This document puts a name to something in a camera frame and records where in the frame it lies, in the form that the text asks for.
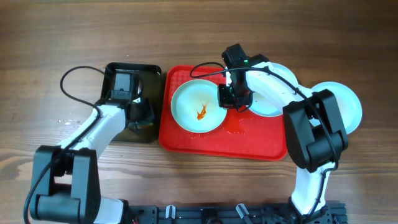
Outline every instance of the orange fish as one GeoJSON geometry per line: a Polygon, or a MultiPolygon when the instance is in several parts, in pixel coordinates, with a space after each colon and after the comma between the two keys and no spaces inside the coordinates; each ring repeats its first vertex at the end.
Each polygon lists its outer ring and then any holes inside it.
{"type": "Polygon", "coordinates": [[[205,114],[206,114],[207,103],[206,103],[205,105],[204,105],[204,104],[202,104],[202,105],[203,105],[203,109],[201,110],[201,112],[199,113],[198,110],[197,110],[197,113],[198,113],[198,120],[204,118],[204,117],[205,117],[205,114]]]}

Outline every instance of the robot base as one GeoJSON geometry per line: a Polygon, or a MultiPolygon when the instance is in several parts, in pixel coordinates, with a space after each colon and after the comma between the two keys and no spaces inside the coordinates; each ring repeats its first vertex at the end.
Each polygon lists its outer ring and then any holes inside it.
{"type": "MultiPolygon", "coordinates": [[[[326,203],[324,216],[312,220],[311,224],[347,224],[345,204],[326,203]]],[[[290,223],[287,203],[247,206],[253,224],[290,223]]],[[[131,206],[134,222],[139,224],[245,224],[235,207],[178,207],[175,218],[165,218],[166,208],[156,206],[131,206]]]]}

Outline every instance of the white bowl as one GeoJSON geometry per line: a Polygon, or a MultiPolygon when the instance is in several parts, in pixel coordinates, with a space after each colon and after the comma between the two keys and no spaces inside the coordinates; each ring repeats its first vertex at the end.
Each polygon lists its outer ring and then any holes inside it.
{"type": "Polygon", "coordinates": [[[225,119],[227,110],[218,106],[218,87],[208,80],[191,80],[181,85],[172,98],[174,120],[181,128],[193,133],[206,133],[217,128],[225,119]],[[206,113],[198,113],[206,106],[206,113]]]}
{"type": "MultiPolygon", "coordinates": [[[[323,82],[312,87],[313,91],[330,90],[337,100],[347,134],[352,133],[361,123],[362,106],[354,91],[337,82],[323,82]]],[[[311,124],[319,125],[319,120],[311,119],[311,124]]]]}
{"type": "MultiPolygon", "coordinates": [[[[293,85],[299,84],[299,82],[296,79],[296,76],[293,74],[292,71],[290,71],[287,67],[278,64],[278,63],[272,63],[275,69],[278,70],[278,72],[288,81],[291,82],[293,85]]],[[[272,105],[269,100],[267,100],[265,97],[260,95],[259,93],[253,93],[253,103],[251,107],[249,108],[250,111],[253,113],[263,116],[263,117],[273,117],[273,116],[279,116],[282,115],[282,112],[279,111],[274,105],[272,105]]]]}

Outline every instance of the black cable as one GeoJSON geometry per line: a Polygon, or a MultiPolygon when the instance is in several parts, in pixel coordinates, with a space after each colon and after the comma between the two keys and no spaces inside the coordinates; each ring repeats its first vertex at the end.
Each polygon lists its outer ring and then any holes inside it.
{"type": "MultiPolygon", "coordinates": [[[[250,90],[249,94],[248,94],[246,97],[251,97],[251,96],[253,95],[253,93],[254,93],[254,92],[250,90]]],[[[250,104],[249,104],[249,106],[247,106],[245,109],[243,109],[243,110],[241,110],[241,111],[239,110],[239,108],[238,108],[238,106],[237,106],[237,107],[236,107],[236,111],[239,112],[239,113],[243,113],[243,112],[245,112],[246,110],[248,110],[248,109],[251,107],[252,104],[253,104],[253,101],[251,101],[250,104]]]]}
{"type": "Polygon", "coordinates": [[[203,78],[203,77],[207,77],[207,76],[210,76],[210,75],[216,75],[216,74],[220,74],[220,73],[225,72],[225,70],[224,70],[224,71],[217,72],[217,73],[215,73],[215,74],[210,73],[210,74],[197,75],[197,76],[193,76],[193,75],[192,75],[192,73],[193,73],[197,68],[202,67],[202,66],[204,66],[204,65],[218,65],[218,66],[220,66],[223,70],[225,69],[224,65],[222,65],[222,64],[220,64],[220,63],[218,63],[218,62],[205,62],[205,63],[200,63],[199,65],[195,66],[195,67],[191,70],[191,72],[189,73],[189,77],[191,77],[191,78],[203,78]]]}
{"type": "Polygon", "coordinates": [[[275,76],[276,78],[278,78],[279,80],[283,81],[286,85],[288,85],[291,89],[293,89],[294,92],[296,92],[297,94],[299,94],[299,95],[305,100],[305,102],[309,105],[310,109],[313,111],[313,113],[314,113],[314,115],[315,115],[315,118],[319,120],[319,122],[320,122],[320,124],[321,124],[321,126],[322,126],[322,128],[323,128],[323,131],[325,132],[325,136],[326,136],[326,139],[327,139],[327,141],[328,141],[328,143],[329,143],[330,149],[331,149],[331,151],[332,151],[332,153],[333,153],[333,160],[334,160],[334,162],[335,162],[335,166],[334,166],[333,168],[325,169],[325,170],[321,173],[322,180],[321,180],[321,184],[320,184],[320,189],[319,189],[319,192],[318,192],[318,196],[317,196],[317,199],[315,200],[315,203],[314,203],[314,205],[313,205],[311,211],[305,216],[305,218],[304,218],[304,220],[303,220],[303,223],[305,223],[307,220],[311,219],[311,216],[313,215],[313,213],[315,212],[315,209],[317,208],[318,204],[320,203],[321,196],[322,196],[322,193],[323,193],[323,186],[324,186],[324,184],[325,184],[326,173],[329,172],[329,171],[337,170],[338,165],[339,165],[339,164],[338,164],[338,158],[337,158],[337,154],[336,154],[335,148],[334,148],[333,143],[332,143],[332,141],[331,141],[331,138],[330,138],[329,132],[328,132],[328,130],[327,130],[327,127],[326,127],[325,123],[323,122],[323,120],[322,120],[322,118],[321,118],[321,116],[320,116],[320,114],[319,114],[319,112],[318,112],[318,109],[317,109],[317,108],[313,105],[313,103],[312,103],[312,102],[299,90],[299,88],[293,86],[289,81],[287,81],[286,79],[284,79],[284,78],[281,77],[280,75],[278,75],[278,74],[276,74],[276,73],[270,71],[269,68],[267,68],[267,67],[265,67],[265,68],[253,68],[253,67],[247,67],[247,68],[230,68],[230,69],[222,70],[222,71],[219,71],[219,72],[207,73],[207,74],[198,75],[198,76],[195,76],[195,77],[192,76],[192,72],[193,72],[196,68],[198,68],[198,67],[200,67],[200,66],[202,66],[202,65],[207,65],[207,64],[217,64],[217,62],[206,62],[206,63],[202,63],[202,64],[199,64],[199,65],[195,66],[195,67],[191,70],[190,77],[192,77],[192,78],[208,77],[208,76],[211,76],[211,75],[217,75],[217,74],[224,73],[224,72],[232,72],[232,71],[238,71],[238,70],[266,72],[267,74],[273,75],[273,76],[275,76]]]}
{"type": "Polygon", "coordinates": [[[30,204],[30,201],[32,200],[33,194],[34,194],[34,192],[35,192],[35,190],[36,190],[38,184],[39,184],[40,181],[43,179],[45,173],[46,173],[50,168],[53,168],[54,165],[57,164],[57,162],[59,161],[59,159],[60,159],[62,156],[64,156],[64,155],[69,151],[69,149],[70,149],[72,146],[74,146],[76,143],[78,143],[79,140],[80,140],[84,135],[86,135],[87,132],[90,131],[90,129],[98,122],[98,120],[101,119],[101,111],[100,111],[100,109],[99,109],[96,105],[94,105],[94,104],[92,104],[92,103],[89,103],[89,102],[87,102],[87,101],[78,99],[78,98],[76,98],[76,97],[74,97],[74,96],[71,96],[69,93],[67,93],[67,92],[63,89],[63,80],[65,79],[65,77],[66,77],[70,72],[72,72],[72,71],[74,71],[74,70],[76,70],[76,69],[79,69],[79,68],[89,68],[89,69],[92,69],[92,70],[96,70],[97,72],[102,73],[106,78],[110,79],[110,77],[107,76],[103,71],[101,71],[101,70],[99,70],[99,69],[97,69],[97,68],[91,67],[91,66],[78,66],[78,67],[69,69],[69,71],[67,71],[67,72],[65,72],[65,74],[63,74],[63,76],[62,76],[62,78],[61,78],[61,81],[60,81],[60,88],[61,88],[62,93],[65,94],[67,97],[69,97],[69,98],[71,98],[71,99],[73,99],[73,100],[76,100],[77,102],[84,103],[84,104],[86,104],[86,105],[88,105],[88,106],[93,107],[93,108],[97,111],[97,116],[96,116],[96,118],[94,119],[94,121],[93,121],[82,133],[80,133],[70,144],[68,144],[61,152],[59,152],[59,153],[58,153],[58,154],[57,154],[57,155],[44,167],[44,169],[41,171],[41,173],[39,174],[39,178],[38,178],[37,180],[35,180],[34,184],[33,184],[32,187],[30,188],[29,193],[27,194],[27,197],[26,197],[26,201],[25,201],[25,205],[24,205],[24,221],[25,221],[25,224],[29,224],[29,223],[30,223],[30,221],[29,221],[29,216],[28,216],[29,204],[30,204]]]}

